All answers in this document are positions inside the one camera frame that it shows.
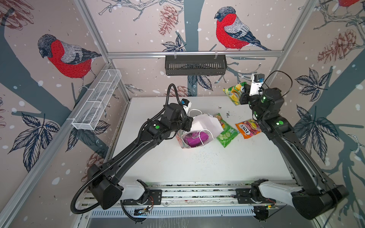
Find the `orange Fox's candy bag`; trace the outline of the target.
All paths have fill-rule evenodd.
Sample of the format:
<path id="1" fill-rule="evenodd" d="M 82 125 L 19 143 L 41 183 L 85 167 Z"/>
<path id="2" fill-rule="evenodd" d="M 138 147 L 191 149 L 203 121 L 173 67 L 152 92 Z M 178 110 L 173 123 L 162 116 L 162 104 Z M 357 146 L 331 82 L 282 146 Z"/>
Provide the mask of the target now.
<path id="1" fill-rule="evenodd" d="M 249 119 L 240 123 L 235 124 L 238 131 L 243 135 L 244 139 L 249 139 L 259 133 L 261 133 L 261 129 L 258 123 L 253 120 Z"/>

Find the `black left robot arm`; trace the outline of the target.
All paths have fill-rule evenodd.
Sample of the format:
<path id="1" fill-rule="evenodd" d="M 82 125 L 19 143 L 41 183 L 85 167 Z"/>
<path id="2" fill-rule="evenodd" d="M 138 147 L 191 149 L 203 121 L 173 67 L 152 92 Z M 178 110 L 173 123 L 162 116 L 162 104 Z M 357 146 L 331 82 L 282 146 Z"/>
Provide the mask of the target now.
<path id="1" fill-rule="evenodd" d="M 120 181 L 127 171 L 147 152 L 162 141 L 172 139 L 171 133 L 180 130 L 190 131 L 193 118 L 187 115 L 191 107 L 189 100 L 164 105 L 153 118 L 148 119 L 140 128 L 137 138 L 124 150 L 101 166 L 92 165 L 87 171 L 88 185 L 97 203 L 90 206 L 92 210 L 101 206 L 106 210 L 114 206 L 127 193 L 127 187 Z"/>

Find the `floral paper gift bag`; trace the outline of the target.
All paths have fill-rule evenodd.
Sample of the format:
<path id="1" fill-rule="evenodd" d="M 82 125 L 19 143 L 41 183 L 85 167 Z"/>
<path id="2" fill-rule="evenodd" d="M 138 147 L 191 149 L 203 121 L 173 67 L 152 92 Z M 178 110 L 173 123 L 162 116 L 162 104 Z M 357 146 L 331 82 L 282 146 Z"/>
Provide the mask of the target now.
<path id="1" fill-rule="evenodd" d="M 188 133 L 202 132 L 202 131 L 207 133 L 209 136 L 209 140 L 206 141 L 204 143 L 204 145 L 202 145 L 202 146 L 205 146 L 206 144 L 208 144 L 211 141 L 213 141 L 214 139 L 216 139 L 217 136 L 223 131 L 223 128 L 220 125 L 219 120 L 211 114 L 203 113 L 199 109 L 191 109 L 191 110 L 189 110 L 188 116 L 192 117 L 194 119 L 191 131 L 186 132 L 183 130 L 179 130 L 176 135 L 176 139 L 178 140 L 179 145 L 182 149 L 191 149 L 183 141 L 183 136 Z"/>

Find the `green chips bag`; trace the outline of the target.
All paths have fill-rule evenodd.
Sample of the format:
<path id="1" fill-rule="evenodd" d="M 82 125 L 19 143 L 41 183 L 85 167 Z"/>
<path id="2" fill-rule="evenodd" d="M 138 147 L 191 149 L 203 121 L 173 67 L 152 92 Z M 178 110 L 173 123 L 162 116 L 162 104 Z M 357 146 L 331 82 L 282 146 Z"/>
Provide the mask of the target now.
<path id="1" fill-rule="evenodd" d="M 224 121 L 220 113 L 216 114 L 215 117 L 223 128 L 223 131 L 217 136 L 217 140 L 226 148 L 238 136 L 239 132 Z"/>

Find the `purple snack bag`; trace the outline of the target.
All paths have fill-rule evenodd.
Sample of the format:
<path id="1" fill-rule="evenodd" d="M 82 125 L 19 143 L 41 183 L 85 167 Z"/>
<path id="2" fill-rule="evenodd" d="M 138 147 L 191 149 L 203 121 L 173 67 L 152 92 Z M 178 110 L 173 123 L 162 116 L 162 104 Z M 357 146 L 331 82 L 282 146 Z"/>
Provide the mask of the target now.
<path id="1" fill-rule="evenodd" d="M 183 141 L 190 147 L 195 148 L 204 145 L 209 140 L 205 132 L 191 132 L 183 136 Z"/>

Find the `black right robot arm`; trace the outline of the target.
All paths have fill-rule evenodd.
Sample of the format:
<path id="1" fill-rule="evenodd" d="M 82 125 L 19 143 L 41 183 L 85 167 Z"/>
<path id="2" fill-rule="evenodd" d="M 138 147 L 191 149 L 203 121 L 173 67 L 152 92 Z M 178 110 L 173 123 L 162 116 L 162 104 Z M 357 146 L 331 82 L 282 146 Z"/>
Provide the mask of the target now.
<path id="1" fill-rule="evenodd" d="M 294 171 L 298 187 L 289 187 L 260 179 L 252 183 L 254 201 L 273 199 L 294 207 L 304 218 L 311 220 L 335 209 L 349 192 L 344 185 L 335 184 L 309 156 L 300 143 L 294 128 L 279 114 L 284 103 L 278 88 L 258 89 L 252 94 L 246 85 L 240 96 L 240 104 L 249 105 L 261 131 L 279 149 Z"/>

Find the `green yellow Fox's candy bag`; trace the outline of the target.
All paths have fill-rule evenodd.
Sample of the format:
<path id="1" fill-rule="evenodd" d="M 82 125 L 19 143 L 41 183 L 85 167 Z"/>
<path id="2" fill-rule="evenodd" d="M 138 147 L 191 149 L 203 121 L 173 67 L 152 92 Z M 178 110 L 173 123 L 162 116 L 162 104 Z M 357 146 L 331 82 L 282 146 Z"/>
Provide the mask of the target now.
<path id="1" fill-rule="evenodd" d="M 246 82 L 242 82 L 235 86 L 224 88 L 223 92 L 235 105 L 240 105 L 240 97 L 247 92 L 247 86 Z"/>

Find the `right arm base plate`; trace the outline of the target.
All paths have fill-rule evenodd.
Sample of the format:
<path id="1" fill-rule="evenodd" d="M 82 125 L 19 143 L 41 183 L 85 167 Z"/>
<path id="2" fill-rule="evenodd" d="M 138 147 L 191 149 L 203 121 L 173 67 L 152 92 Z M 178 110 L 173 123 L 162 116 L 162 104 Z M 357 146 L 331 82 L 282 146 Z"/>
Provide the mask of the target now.
<path id="1" fill-rule="evenodd" d="M 248 188 L 236 189 L 235 193 L 239 204 L 276 204 L 274 199 L 264 198 L 259 193 L 252 194 Z"/>

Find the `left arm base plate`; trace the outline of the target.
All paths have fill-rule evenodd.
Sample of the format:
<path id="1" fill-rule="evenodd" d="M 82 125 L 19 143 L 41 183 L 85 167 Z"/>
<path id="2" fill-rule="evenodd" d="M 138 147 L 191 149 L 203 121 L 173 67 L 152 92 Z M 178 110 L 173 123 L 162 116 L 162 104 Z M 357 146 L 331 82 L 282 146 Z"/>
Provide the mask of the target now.
<path id="1" fill-rule="evenodd" d="M 145 190 L 136 202 L 139 205 L 160 205 L 161 201 L 162 190 Z"/>

